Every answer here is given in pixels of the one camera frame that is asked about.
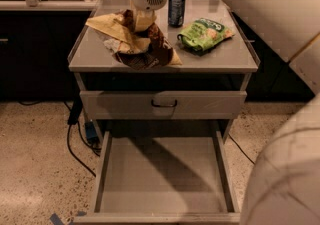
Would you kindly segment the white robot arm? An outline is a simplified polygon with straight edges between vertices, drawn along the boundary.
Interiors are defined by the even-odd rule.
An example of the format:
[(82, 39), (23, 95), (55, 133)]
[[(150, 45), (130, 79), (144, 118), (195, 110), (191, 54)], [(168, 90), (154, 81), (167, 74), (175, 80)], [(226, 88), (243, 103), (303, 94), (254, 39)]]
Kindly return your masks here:
[[(223, 0), (319, 90), (320, 0)], [(240, 225), (320, 225), (320, 103), (313, 98), (269, 140), (251, 172)]]

